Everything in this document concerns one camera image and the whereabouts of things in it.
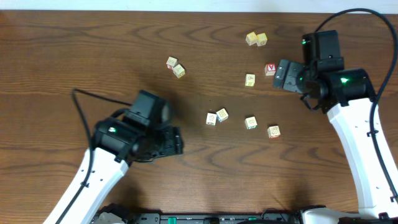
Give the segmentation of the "green O wooden block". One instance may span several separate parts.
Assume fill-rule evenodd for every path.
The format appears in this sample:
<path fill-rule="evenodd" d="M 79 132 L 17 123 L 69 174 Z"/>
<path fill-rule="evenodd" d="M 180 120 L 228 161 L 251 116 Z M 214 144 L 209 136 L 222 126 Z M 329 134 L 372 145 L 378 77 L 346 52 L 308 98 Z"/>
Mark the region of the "green O wooden block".
<path fill-rule="evenodd" d="M 217 122 L 217 114 L 216 113 L 207 113 L 206 116 L 206 124 L 214 126 Z"/>

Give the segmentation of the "red-edged spiral block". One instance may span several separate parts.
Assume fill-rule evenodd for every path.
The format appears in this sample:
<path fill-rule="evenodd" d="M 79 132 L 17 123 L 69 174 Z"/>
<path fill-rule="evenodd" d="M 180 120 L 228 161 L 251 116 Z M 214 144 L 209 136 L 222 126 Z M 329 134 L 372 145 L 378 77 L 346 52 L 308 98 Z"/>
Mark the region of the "red-edged spiral block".
<path fill-rule="evenodd" d="M 278 126 L 270 126 L 267 129 L 269 139 L 277 138 L 280 136 L 280 129 Z"/>

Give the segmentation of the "green-edged wooden block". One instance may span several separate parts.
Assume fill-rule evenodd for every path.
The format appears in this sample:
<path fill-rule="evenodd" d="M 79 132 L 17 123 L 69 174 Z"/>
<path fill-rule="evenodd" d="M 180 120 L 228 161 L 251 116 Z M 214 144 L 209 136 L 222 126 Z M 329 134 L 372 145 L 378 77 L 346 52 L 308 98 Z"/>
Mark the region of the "green-edged wooden block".
<path fill-rule="evenodd" d="M 246 118 L 244 120 L 244 123 L 245 123 L 246 129 L 254 129 L 257 127 L 257 121 L 254 116 Z"/>

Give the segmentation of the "blue-edged wooden block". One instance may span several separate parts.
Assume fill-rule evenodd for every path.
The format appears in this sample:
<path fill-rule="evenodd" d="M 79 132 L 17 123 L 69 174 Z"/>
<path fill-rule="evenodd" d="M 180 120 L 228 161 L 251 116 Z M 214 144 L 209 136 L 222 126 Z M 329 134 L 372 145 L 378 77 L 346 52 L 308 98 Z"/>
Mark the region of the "blue-edged wooden block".
<path fill-rule="evenodd" d="M 223 122 L 224 120 L 228 119 L 229 114 L 225 108 L 222 108 L 216 112 L 217 119 L 219 122 Z"/>

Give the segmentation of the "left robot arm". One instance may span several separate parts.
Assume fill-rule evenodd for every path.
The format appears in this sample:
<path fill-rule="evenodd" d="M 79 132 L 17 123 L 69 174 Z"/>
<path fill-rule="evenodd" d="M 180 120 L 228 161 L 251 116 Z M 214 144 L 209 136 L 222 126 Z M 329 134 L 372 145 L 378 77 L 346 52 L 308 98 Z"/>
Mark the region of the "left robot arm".
<path fill-rule="evenodd" d="M 132 163 L 182 154 L 180 130 L 171 120 L 170 103 L 141 90 L 133 104 L 97 122 L 86 132 L 88 149 L 78 172 L 46 223 L 132 223 L 129 214 L 100 206 Z"/>

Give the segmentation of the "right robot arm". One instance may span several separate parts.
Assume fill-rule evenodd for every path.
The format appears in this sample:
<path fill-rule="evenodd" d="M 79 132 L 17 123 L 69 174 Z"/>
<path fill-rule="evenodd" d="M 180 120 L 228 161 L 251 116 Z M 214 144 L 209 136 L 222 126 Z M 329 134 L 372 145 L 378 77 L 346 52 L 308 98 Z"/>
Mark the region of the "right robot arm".
<path fill-rule="evenodd" d="M 376 93 L 362 68 L 345 69 L 335 30 L 302 37 L 304 62 L 281 60 L 273 86 L 301 95 L 309 110 L 328 116 L 353 175 L 358 212 L 314 206 L 300 211 L 301 223 L 397 223 L 397 167 L 378 113 Z"/>

